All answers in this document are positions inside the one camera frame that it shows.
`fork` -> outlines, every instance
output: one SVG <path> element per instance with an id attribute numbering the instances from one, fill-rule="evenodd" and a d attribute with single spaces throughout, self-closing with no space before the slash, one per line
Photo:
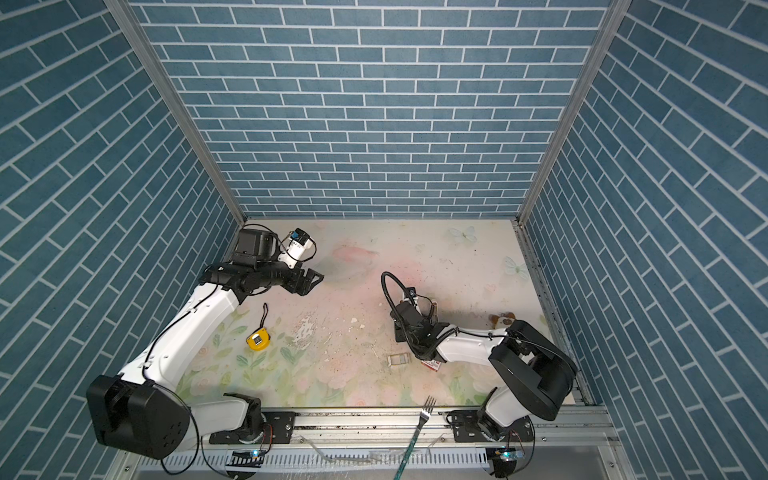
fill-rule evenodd
<path id="1" fill-rule="evenodd" d="M 411 439 L 411 443 L 408 445 L 408 448 L 406 449 L 406 453 L 403 455 L 402 460 L 400 461 L 400 466 L 397 469 L 397 473 L 395 474 L 395 480 L 400 480 L 402 471 L 406 469 L 408 460 L 410 460 L 411 454 L 413 453 L 413 447 L 416 445 L 416 440 L 419 439 L 419 433 L 421 433 L 422 427 L 424 426 L 425 423 L 427 423 L 427 421 L 429 420 L 429 417 L 432 416 L 432 409 L 435 408 L 436 403 L 437 403 L 437 400 L 433 396 L 428 396 L 426 402 L 424 402 L 422 411 L 419 413 L 419 424 L 416 426 L 416 431 L 413 432 L 413 438 Z"/>

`yellow tape measure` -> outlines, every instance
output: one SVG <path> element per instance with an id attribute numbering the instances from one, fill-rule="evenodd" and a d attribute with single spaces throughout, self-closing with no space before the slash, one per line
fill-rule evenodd
<path id="1" fill-rule="evenodd" d="M 270 308 L 264 303 L 264 314 L 261 316 L 261 324 L 259 325 L 259 328 L 251 333 L 245 340 L 248 346 L 257 352 L 264 350 L 270 344 L 270 334 L 264 328 L 264 320 L 266 320 L 266 315 L 269 311 Z"/>

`white work surface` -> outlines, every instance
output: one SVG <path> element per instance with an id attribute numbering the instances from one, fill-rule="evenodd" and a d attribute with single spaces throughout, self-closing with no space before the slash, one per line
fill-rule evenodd
<path id="1" fill-rule="evenodd" d="M 319 248 L 304 267 L 325 280 L 308 296 L 274 287 L 248 298 L 219 325 L 180 381 L 177 391 L 190 404 L 238 392 L 280 408 L 416 406 L 427 395 L 440 406 L 476 406 L 503 385 L 492 367 L 465 362 L 433 372 L 411 355 L 410 363 L 389 366 L 389 355 L 409 348 L 395 342 L 379 278 L 385 270 L 436 301 L 442 322 L 488 329 L 494 316 L 514 313 L 550 337 L 507 220 L 262 223 L 281 238 L 294 228 L 309 233 Z M 388 286 L 399 302 L 397 285 Z M 258 327 L 264 302 L 272 339 L 254 352 L 246 337 Z"/>

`black mounting plate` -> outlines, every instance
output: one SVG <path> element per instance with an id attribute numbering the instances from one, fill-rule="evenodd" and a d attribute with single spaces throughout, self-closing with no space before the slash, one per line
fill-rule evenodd
<path id="1" fill-rule="evenodd" d="M 293 435 L 293 422 L 296 420 L 296 413 L 262 412 L 262 415 L 265 418 L 265 423 L 272 426 L 273 445 L 290 443 L 291 435 Z M 211 433 L 208 442 L 211 445 L 259 445 L 261 440 L 256 444 L 244 444 L 240 441 L 240 437 L 237 435 L 237 430 L 233 430 L 229 432 Z M 266 439 L 264 445 L 269 445 L 269 442 Z"/>
<path id="2" fill-rule="evenodd" d="M 477 410 L 452 410 L 446 416 L 453 432 L 453 441 L 456 443 L 487 442 L 488 439 L 483 435 L 478 427 Z M 529 417 L 523 417 L 515 420 L 509 427 L 520 435 L 521 442 L 533 441 L 533 426 Z"/>

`brick wallpaper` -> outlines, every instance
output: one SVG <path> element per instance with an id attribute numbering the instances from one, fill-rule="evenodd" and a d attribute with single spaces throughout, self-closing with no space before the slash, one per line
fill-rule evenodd
<path id="1" fill-rule="evenodd" d="M 767 26 L 634 0 L 529 224 L 640 478 L 768 478 Z"/>
<path id="2" fill-rule="evenodd" d="M 257 3 L 131 3 L 250 216 L 513 217 L 608 0 Z"/>
<path id="3" fill-rule="evenodd" d="M 107 471 L 85 389 L 233 229 L 101 0 L 0 0 L 0 478 Z"/>

